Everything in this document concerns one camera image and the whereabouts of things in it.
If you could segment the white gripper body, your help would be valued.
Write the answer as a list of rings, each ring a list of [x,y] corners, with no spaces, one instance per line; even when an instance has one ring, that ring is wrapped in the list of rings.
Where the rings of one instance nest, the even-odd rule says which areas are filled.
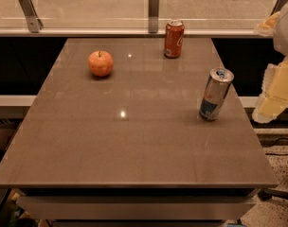
[[[288,2],[279,12],[273,35],[274,48],[284,56],[288,56]]]

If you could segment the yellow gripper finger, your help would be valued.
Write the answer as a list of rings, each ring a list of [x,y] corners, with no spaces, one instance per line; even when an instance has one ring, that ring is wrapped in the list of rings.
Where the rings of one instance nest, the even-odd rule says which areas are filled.
[[[279,65],[269,63],[263,76],[252,118],[258,123],[269,123],[288,107],[288,57]]]
[[[279,12],[275,12],[270,17],[257,24],[254,28],[254,32],[263,37],[272,37],[278,18]]]

